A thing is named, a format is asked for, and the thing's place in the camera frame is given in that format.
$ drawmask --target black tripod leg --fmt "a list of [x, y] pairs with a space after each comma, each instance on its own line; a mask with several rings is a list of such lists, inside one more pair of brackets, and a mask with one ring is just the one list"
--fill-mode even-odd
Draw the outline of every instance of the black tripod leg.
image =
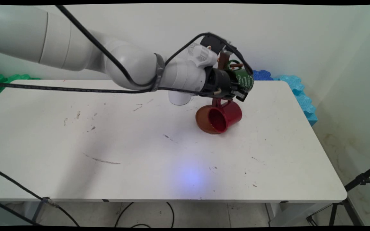
[[335, 222], [336, 208], [338, 207], [337, 203], [332, 204], [332, 212], [330, 213], [329, 225], [333, 225]]
[[345, 199], [342, 203], [345, 206], [346, 212], [351, 218], [352, 223], [356, 226], [361, 226], [362, 222], [360, 221], [358, 215], [355, 213], [355, 210], [352, 208], [351, 203], [349, 202], [348, 198]]

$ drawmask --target black cable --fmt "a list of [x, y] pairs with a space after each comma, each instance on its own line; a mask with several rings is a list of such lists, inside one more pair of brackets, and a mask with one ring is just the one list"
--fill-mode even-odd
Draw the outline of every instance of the black cable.
[[74, 220], [74, 218], [68, 212], [66, 212], [65, 209], [63, 209], [61, 206], [58, 206], [58, 209], [61, 210], [62, 212], [64, 212], [65, 215], [68, 216], [69, 219], [71, 219], [74, 222], [74, 224], [79, 227], [79, 225], [76, 222], [76, 220]]
[[62, 88], [62, 87], [49, 87], [49, 86], [38, 86], [38, 85], [24, 85], [16, 83], [0, 83], [0, 87], [6, 88], [25, 88], [25, 89], [37, 89], [37, 90], [57, 90], [57, 91], [76, 91], [76, 92], [99, 92], [99, 93], [145, 93], [149, 92], [149, 89], [129, 91], [129, 90], [107, 90], [107, 89], [88, 89], [88, 88]]
[[14, 183], [16, 186], [22, 188], [24, 191], [26, 191], [27, 193], [31, 194], [32, 196], [35, 196], [37, 199], [39, 200], [43, 200], [43, 198], [41, 196], [38, 196], [37, 194], [35, 194], [34, 192], [32, 192], [31, 190], [25, 188], [24, 186], [22, 186], [20, 183], [18, 183], [16, 180], [12, 179], [11, 177], [7, 176], [6, 174], [4, 174], [3, 172], [0, 171], [0, 176], [4, 177], [5, 179], [11, 181], [12, 183]]
[[[89, 88], [63, 88], [63, 87], [50, 87], [50, 86], [38, 86], [38, 85], [25, 85], [25, 84], [16, 84], [16, 83], [0, 83], [0, 87], [5, 88], [24, 88], [24, 89], [36, 89], [36, 90], [57, 90], [57, 91], [75, 91], [75, 92], [96, 92], [96, 93], [126, 93], [126, 94], [137, 94], [137, 93], [146, 93], [150, 89], [145, 90], [111, 90], [111, 89], [89, 89]], [[173, 90], [179, 92], [185, 92], [190, 94], [197, 95], [213, 95], [213, 92], [196, 92], [189, 91], [184, 89], [174, 89], [174, 88], [158, 88], [159, 90]]]
[[[37, 194], [35, 194], [34, 192], [32, 192], [31, 190], [29, 190], [29, 189], [27, 189], [27, 188], [25, 188], [24, 186], [22, 186], [20, 183], [18, 183], [16, 180], [14, 180], [14, 179], [12, 179], [11, 177], [9, 177], [9, 176], [7, 176], [6, 174], [4, 174], [3, 172], [1, 172], [0, 171], [0, 176], [2, 176], [2, 177], [4, 177], [5, 179], [7, 179], [7, 180], [9, 180], [9, 181], [11, 181], [12, 183], [14, 183], [16, 186], [18, 186], [18, 187], [20, 187], [20, 188], [22, 188], [23, 190], [25, 190], [27, 193], [29, 193], [29, 194], [31, 194], [32, 196], [35, 196], [37, 199], [39, 199], [39, 200], [44, 200], [44, 198], [42, 198], [41, 196], [38, 196]], [[57, 205], [56, 204], [56, 206], [57, 206], [57, 208], [59, 209], [59, 210], [61, 210], [62, 212], [64, 212], [65, 213], [65, 215], [66, 216], [68, 216], [69, 217], [69, 219], [71, 219], [74, 223], [75, 223], [75, 225], [76, 226], [78, 226], [79, 227], [79, 225], [78, 225], [78, 223], [73, 219], [73, 217], [68, 213], [68, 212], [66, 212], [65, 211], [65, 209], [63, 209], [61, 206], [59, 206], [59, 205]]]
[[172, 206], [169, 202], [166, 202], [169, 207], [171, 208], [171, 211], [172, 211], [172, 224], [171, 224], [171, 228], [173, 228], [173, 222], [175, 221], [175, 213], [173, 212], [173, 209], [172, 209]]
[[[63, 5], [56, 5], [56, 7], [102, 52], [104, 53], [108, 58], [109, 60], [112, 61], [112, 63], [114, 63], [118, 68], [119, 70], [121, 70], [121, 72], [124, 74], [125, 78], [129, 81], [129, 83], [131, 83], [132, 85], [134, 86], [138, 86], [138, 87], [145, 87], [145, 86], [149, 86], [149, 85], [153, 85], [154, 81], [156, 80], [156, 76], [149, 82], [149, 83], [145, 83], [145, 84], [138, 84], [138, 83], [135, 83], [134, 80], [132, 79], [132, 77], [129, 75], [128, 71], [125, 69], [125, 67], [111, 54], [109, 53], [109, 51], [93, 36], [91, 35], [91, 33], [71, 14], [71, 12], [69, 12], [65, 6]], [[211, 34], [211, 33], [204, 33], [204, 34], [200, 34], [198, 35], [196, 38], [194, 38], [193, 40], [191, 40], [185, 47], [183, 47], [181, 50], [177, 51], [175, 54], [173, 54], [166, 62], [165, 62], [165, 66], [169, 63], [169, 61], [171, 61], [173, 59], [173, 57], [175, 57], [177, 54], [179, 54], [183, 49], [185, 49], [186, 47], [188, 47], [193, 41], [195, 41], [197, 38], [199, 38], [200, 36], [203, 36], [203, 35], [211, 35], [211, 36], [214, 36], [215, 38], [218, 38], [219, 40], [221, 41], [225, 41], [224, 39], [222, 39], [221, 37], [217, 36], [217, 35], [214, 35], [214, 34]], [[241, 61], [249, 67], [249, 65], [245, 62], [245, 60], [243, 59], [242, 55], [234, 50], [232, 47], [230, 47], [230, 50], [233, 51], [237, 57], [239, 57], [241, 59]], [[214, 95], [213, 92], [196, 92], [196, 91], [188, 91], [188, 90], [183, 90], [183, 89], [176, 89], [176, 88], [158, 88], [159, 90], [170, 90], [170, 91], [179, 91], [179, 92], [186, 92], [186, 93], [191, 93], [191, 94], [198, 94], [198, 95]]]
[[134, 80], [129, 75], [128, 71], [125, 69], [125, 67], [118, 61], [116, 58], [109, 53], [109, 51], [93, 36], [91, 33], [65, 8], [63, 5], [55, 5], [75, 26], [78, 28], [104, 55], [106, 55], [109, 60], [114, 63], [119, 70], [124, 74], [124, 76], [127, 78], [129, 83], [131, 83], [134, 86], [137, 87], [146, 87], [155, 81], [155, 78], [153, 78], [149, 83], [145, 84], [138, 84], [135, 83]]
[[121, 216], [125, 212], [125, 210], [128, 209], [133, 203], [134, 202], [131, 202], [127, 207], [125, 207], [125, 209], [122, 210], [121, 214], [119, 214], [118, 219], [115, 222], [115, 225], [113, 226], [114, 228], [116, 228], [116, 226], [118, 225], [119, 219], [121, 218]]
[[4, 210], [6, 210], [6, 211], [8, 211], [8, 212], [10, 212], [10, 213], [11, 213], [11, 214], [13, 214], [14, 216], [16, 216], [16, 217], [18, 217], [18, 218], [20, 218], [20, 219], [22, 219], [22, 220], [24, 220], [24, 221], [26, 221], [26, 222], [28, 222], [28, 223], [32, 224], [32, 225], [40, 225], [40, 224], [38, 224], [37, 222], [34, 222], [33, 220], [28, 219], [28, 218], [26, 218], [25, 216], [22, 216], [21, 214], [19, 214], [19, 213], [15, 212], [14, 210], [12, 210], [12, 209], [8, 208], [7, 206], [5, 206], [5, 205], [3, 205], [3, 204], [1, 204], [1, 203], [0, 203], [0, 208], [2, 208], [2, 209], [4, 209]]
[[[118, 219], [117, 219], [117, 220], [116, 220], [116, 222], [115, 222], [114, 228], [116, 228], [116, 227], [117, 227], [118, 222], [119, 222], [119, 219], [121, 218], [121, 216], [122, 216], [122, 214], [125, 212], [125, 210], [126, 210], [126, 209], [128, 209], [128, 208], [129, 208], [133, 203], [134, 203], [134, 202], [131, 202], [127, 207], [125, 207], [125, 209], [123, 209], [123, 210], [122, 210], [122, 212], [121, 212], [121, 213], [119, 214], [119, 216], [118, 216]], [[169, 205], [169, 207], [170, 207], [170, 209], [171, 209], [171, 212], [172, 212], [172, 224], [171, 224], [171, 228], [173, 228], [173, 222], [175, 221], [175, 213], [173, 212], [173, 209], [172, 209], [171, 204], [170, 204], [169, 202], [166, 202], [166, 203]], [[131, 228], [134, 228], [134, 227], [136, 227], [136, 226], [140, 226], [140, 225], [144, 225], [144, 226], [146, 226], [146, 227], [150, 228], [150, 226], [149, 226], [149, 225], [146, 225], [146, 224], [137, 224], [137, 225], [132, 226]]]
[[[181, 49], [179, 49], [178, 51], [176, 51], [175, 52], [175, 54], [173, 54], [171, 57], [169, 57], [169, 59], [167, 59], [166, 60], [166, 62], [165, 62], [165, 66], [176, 56], [176, 55], [178, 55], [181, 51], [183, 51], [183, 50], [185, 50], [189, 45], [191, 45], [191, 43], [193, 43], [194, 41], [196, 41], [198, 38], [200, 38], [200, 37], [202, 37], [202, 36], [212, 36], [212, 37], [214, 37], [214, 38], [217, 38], [219, 41], [221, 41], [221, 42], [223, 42], [224, 44], [228, 44], [228, 42], [225, 40], [225, 39], [223, 39], [223, 38], [221, 38], [221, 37], [219, 37], [218, 35], [214, 35], [214, 34], [212, 34], [212, 33], [210, 33], [210, 32], [207, 32], [207, 33], [201, 33], [201, 34], [199, 34], [199, 35], [197, 35], [195, 38], [193, 38], [191, 41], [189, 41], [187, 44], [185, 44]], [[228, 49], [228, 50], [230, 50], [230, 51], [232, 51], [232, 53], [234, 53], [240, 60], [241, 60], [241, 62], [244, 64], [244, 67], [245, 67], [245, 69], [247, 70], [247, 72], [248, 72], [248, 74], [249, 75], [253, 75], [253, 71], [252, 71], [252, 68], [251, 68], [251, 66], [245, 61], [245, 59], [242, 57], [242, 54], [238, 51], [238, 50], [236, 50], [236, 49], [234, 49], [233, 47], [231, 47], [231, 46], [226, 46], [226, 48]]]
[[146, 224], [137, 224], [137, 225], [132, 226], [131, 228], [135, 228], [135, 227], [137, 227], [137, 226], [141, 226], [141, 225], [143, 225], [143, 226], [146, 226], [146, 227], [150, 228], [150, 226], [149, 226], [149, 225], [146, 225]]

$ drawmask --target black cable on floor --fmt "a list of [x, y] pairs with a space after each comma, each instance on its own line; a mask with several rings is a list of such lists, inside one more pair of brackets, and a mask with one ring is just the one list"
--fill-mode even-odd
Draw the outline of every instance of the black cable on floor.
[[146, 227], [150, 228], [150, 226], [149, 225], [146, 225], [146, 224], [137, 224], [137, 225], [132, 226], [131, 228], [135, 228], [137, 226], [146, 226]]
[[16, 216], [16, 217], [18, 217], [18, 218], [20, 218], [20, 219], [22, 219], [22, 220], [24, 220], [24, 221], [26, 221], [26, 222], [28, 222], [28, 223], [32, 224], [32, 225], [40, 225], [40, 224], [38, 224], [37, 222], [34, 222], [33, 220], [28, 219], [28, 218], [26, 218], [25, 216], [22, 216], [21, 214], [19, 214], [19, 213], [15, 212], [14, 210], [12, 210], [12, 209], [8, 208], [7, 206], [5, 206], [5, 205], [3, 205], [3, 204], [1, 204], [1, 203], [0, 203], [0, 208], [4, 209], [4, 210], [5, 210], [5, 211], [7, 211], [7, 212], [10, 212], [10, 213], [11, 213], [11, 214], [13, 214], [14, 216]]
[[[12, 183], [14, 183], [16, 186], [22, 188], [23, 190], [25, 190], [27, 193], [31, 194], [32, 196], [35, 196], [37, 199], [39, 200], [45, 200], [44, 198], [42, 198], [41, 196], [38, 196], [37, 194], [35, 194], [34, 192], [32, 192], [31, 190], [25, 188], [24, 186], [22, 186], [20, 183], [18, 183], [16, 180], [12, 179], [11, 177], [7, 176], [6, 174], [4, 174], [3, 172], [0, 171], [0, 176], [4, 177], [5, 179], [11, 181]], [[58, 204], [55, 204], [55, 207], [58, 208], [59, 210], [61, 210], [66, 216], [69, 217], [69, 219], [71, 219], [74, 224], [76, 226], [79, 227], [78, 223], [73, 219], [73, 217], [65, 211], [65, 209], [63, 209], [61, 206], [59, 206]]]
[[[133, 203], [134, 203], [134, 202], [131, 202], [127, 207], [125, 207], [125, 209], [123, 209], [123, 210], [122, 210], [121, 214], [119, 214], [118, 219], [117, 219], [117, 220], [116, 220], [116, 222], [115, 222], [114, 228], [116, 228], [116, 227], [117, 227], [118, 222], [119, 222], [119, 219], [121, 218], [121, 216], [122, 216], [122, 214], [125, 212], [125, 210], [126, 210], [126, 209], [128, 209], [128, 208], [129, 208]], [[166, 202], [166, 203], [169, 205], [169, 207], [170, 207], [170, 209], [171, 209], [171, 212], [172, 212], [172, 224], [171, 224], [171, 228], [173, 228], [173, 222], [175, 221], [175, 213], [173, 212], [173, 209], [172, 209], [171, 204], [170, 204], [169, 202]], [[141, 225], [143, 225], [143, 226], [146, 226], [146, 227], [150, 228], [150, 226], [149, 226], [149, 225], [146, 225], [146, 224], [137, 224], [137, 225], [132, 226], [131, 228], [134, 228], [134, 227], [137, 227], [137, 226], [141, 226]]]

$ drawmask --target table leg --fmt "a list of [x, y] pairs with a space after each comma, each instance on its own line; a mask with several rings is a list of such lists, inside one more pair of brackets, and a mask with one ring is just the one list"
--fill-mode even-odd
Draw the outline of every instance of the table leg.
[[328, 203], [297, 203], [292, 204], [279, 214], [271, 219], [270, 227], [287, 227], [294, 226], [301, 219], [306, 219], [307, 216], [317, 212], [328, 205]]

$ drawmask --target tripod stand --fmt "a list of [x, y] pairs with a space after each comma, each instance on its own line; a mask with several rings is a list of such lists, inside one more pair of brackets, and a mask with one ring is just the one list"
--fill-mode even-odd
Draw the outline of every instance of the tripod stand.
[[[354, 180], [352, 180], [347, 185], [345, 185], [346, 192], [349, 192], [350, 190], [352, 190], [354, 187], [358, 185], [366, 185], [367, 183], [370, 184], [369, 177], [370, 177], [370, 168], [366, 172], [359, 174]], [[332, 211], [330, 213], [329, 225], [333, 225], [333, 223], [335, 222], [336, 209], [338, 208], [338, 205], [345, 206], [346, 212], [348, 213], [354, 225], [359, 225], [359, 226], [362, 225], [361, 221], [358, 218], [358, 215], [355, 213], [355, 210], [353, 209], [351, 203], [349, 202], [348, 197], [342, 202], [332, 204]], [[308, 216], [306, 219], [311, 225], [317, 226], [316, 222], [312, 218], [312, 215]]]

